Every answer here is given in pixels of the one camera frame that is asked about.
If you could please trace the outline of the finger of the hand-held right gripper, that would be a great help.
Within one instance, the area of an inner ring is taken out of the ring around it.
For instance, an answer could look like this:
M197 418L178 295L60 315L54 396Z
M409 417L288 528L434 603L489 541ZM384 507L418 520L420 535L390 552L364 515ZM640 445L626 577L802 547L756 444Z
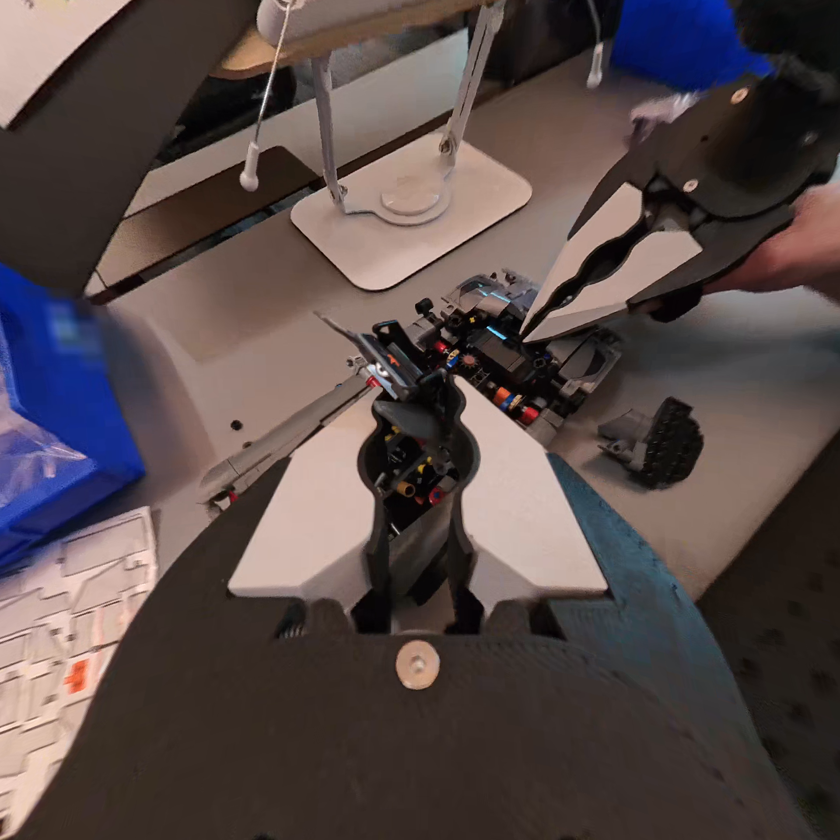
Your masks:
M551 341L619 315L630 298L698 256L702 247L688 232L655 232L636 245L613 273L584 286L570 302L551 308L524 328L525 342Z
M521 326L521 339L559 338L624 310L640 290L633 252L647 234L642 192L621 185L562 247Z

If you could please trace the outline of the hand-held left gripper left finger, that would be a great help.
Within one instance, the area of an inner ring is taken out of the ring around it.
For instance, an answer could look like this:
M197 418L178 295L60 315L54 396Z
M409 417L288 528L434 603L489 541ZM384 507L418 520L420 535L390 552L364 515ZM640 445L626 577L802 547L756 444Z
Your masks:
M231 595L331 600L363 633L391 632L389 528L364 460L380 429L376 398L364 395L290 456Z

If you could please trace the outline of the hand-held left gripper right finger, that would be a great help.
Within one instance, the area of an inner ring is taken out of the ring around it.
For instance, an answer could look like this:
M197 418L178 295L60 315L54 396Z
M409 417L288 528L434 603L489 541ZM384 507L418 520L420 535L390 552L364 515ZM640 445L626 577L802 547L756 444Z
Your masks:
M448 543L455 629L477 633L502 602L602 598L609 584L549 454L466 379L451 385L468 457Z

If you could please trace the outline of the blue plastic bin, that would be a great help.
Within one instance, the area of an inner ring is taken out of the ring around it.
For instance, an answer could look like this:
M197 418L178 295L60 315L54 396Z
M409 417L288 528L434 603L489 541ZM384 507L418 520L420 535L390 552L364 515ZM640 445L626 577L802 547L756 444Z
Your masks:
M740 40L726 1L625 1L611 65L678 91L704 91L772 71Z

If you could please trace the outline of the white metal book stand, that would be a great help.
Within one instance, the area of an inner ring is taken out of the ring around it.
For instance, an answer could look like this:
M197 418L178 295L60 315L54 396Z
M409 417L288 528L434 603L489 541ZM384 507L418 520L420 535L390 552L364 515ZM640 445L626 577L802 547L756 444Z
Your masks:
M259 135L279 65L309 58L325 187L295 205L291 222L353 286L385 291L525 207L528 181L464 141L505 2L261 2L256 33L275 51L239 184L259 186ZM335 159L333 51L478 8L453 110L428 133L339 178Z

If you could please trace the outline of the black studded lego roof piece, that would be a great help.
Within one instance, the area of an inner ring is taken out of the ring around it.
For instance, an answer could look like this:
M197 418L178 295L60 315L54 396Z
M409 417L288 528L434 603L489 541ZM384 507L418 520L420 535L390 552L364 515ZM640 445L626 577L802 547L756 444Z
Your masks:
M695 468L704 437L692 406L672 396L652 416L634 409L596 429L605 456L619 463L648 490L684 481Z

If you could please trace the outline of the lego car model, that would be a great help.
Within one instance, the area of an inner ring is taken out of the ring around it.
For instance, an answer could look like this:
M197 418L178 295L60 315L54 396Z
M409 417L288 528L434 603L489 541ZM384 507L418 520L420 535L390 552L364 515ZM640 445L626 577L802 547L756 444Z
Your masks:
M387 321L356 333L322 317L355 347L350 377L210 468L199 500L225 507L269 467L287 468L296 449L363 396L377 394L380 429L364 460L384 502L392 602L425 603L449 583L454 494L468 466L452 379L466 379L546 450L620 358L615 333L599 327L524 342L519 332L537 295L527 278L506 272L465 280L438 312L429 299L418 302L418 318L406 328Z

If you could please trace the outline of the printed task instruction sheet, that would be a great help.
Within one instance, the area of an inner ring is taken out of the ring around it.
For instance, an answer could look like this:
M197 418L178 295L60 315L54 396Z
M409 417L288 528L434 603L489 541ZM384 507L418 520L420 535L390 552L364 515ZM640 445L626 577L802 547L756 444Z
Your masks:
M1 126L127 1L2 1Z

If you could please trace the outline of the black lego set box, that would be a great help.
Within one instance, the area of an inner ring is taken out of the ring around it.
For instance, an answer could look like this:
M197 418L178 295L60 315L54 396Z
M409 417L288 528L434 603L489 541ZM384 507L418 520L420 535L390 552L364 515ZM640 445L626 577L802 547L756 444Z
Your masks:
M622 1L508 1L485 78L509 88L612 38Z

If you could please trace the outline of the person's right hand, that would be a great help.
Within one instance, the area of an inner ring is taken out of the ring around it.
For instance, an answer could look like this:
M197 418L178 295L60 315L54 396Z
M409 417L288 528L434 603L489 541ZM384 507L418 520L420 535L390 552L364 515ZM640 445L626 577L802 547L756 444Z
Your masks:
M806 288L839 302L839 184L813 187L794 205L789 227L769 238L736 269L704 288L771 293Z

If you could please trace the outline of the blue bin with white label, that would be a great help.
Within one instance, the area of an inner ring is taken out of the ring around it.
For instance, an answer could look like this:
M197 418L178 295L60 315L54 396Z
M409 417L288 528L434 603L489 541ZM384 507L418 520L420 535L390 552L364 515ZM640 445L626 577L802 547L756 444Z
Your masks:
M1 562L144 476L84 300L2 266Z

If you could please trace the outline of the white sticker sheet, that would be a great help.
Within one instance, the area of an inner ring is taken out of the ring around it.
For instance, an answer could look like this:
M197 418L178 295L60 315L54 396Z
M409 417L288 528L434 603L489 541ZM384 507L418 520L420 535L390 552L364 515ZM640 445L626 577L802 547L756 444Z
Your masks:
M158 580L148 507L58 539L2 576L2 838L56 775Z

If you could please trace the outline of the crumpled clear parts bags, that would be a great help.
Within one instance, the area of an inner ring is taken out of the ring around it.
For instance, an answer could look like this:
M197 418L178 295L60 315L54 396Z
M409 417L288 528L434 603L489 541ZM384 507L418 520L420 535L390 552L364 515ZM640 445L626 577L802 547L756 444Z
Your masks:
M90 361L72 305L2 310L2 508L42 507L94 471Z

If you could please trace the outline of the black perforated pad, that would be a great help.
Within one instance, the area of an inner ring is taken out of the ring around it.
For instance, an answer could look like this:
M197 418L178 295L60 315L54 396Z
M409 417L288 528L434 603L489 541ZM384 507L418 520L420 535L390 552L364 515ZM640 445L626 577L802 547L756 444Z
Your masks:
M700 598L816 838L839 837L839 436Z

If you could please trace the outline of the black sheet holder board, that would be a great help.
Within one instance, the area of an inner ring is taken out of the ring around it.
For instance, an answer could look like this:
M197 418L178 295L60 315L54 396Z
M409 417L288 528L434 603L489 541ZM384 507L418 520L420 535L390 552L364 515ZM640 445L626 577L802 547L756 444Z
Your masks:
M1 136L1 263L78 297L193 94L253 1L131 2Z

